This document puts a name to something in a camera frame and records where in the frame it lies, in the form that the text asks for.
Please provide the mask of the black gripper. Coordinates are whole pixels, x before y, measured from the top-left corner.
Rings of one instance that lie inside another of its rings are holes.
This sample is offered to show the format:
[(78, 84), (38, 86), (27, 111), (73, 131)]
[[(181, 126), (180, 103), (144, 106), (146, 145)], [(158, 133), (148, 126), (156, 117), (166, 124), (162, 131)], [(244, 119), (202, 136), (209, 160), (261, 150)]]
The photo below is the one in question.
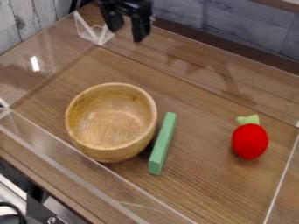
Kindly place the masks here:
[(106, 24), (106, 28), (111, 32), (117, 32), (124, 26), (124, 18), (120, 13), (130, 11), (144, 11), (130, 16), (133, 41), (141, 42), (150, 33), (150, 16), (152, 12), (145, 11), (152, 8), (150, 0), (97, 0), (97, 4), (103, 8), (101, 15)]

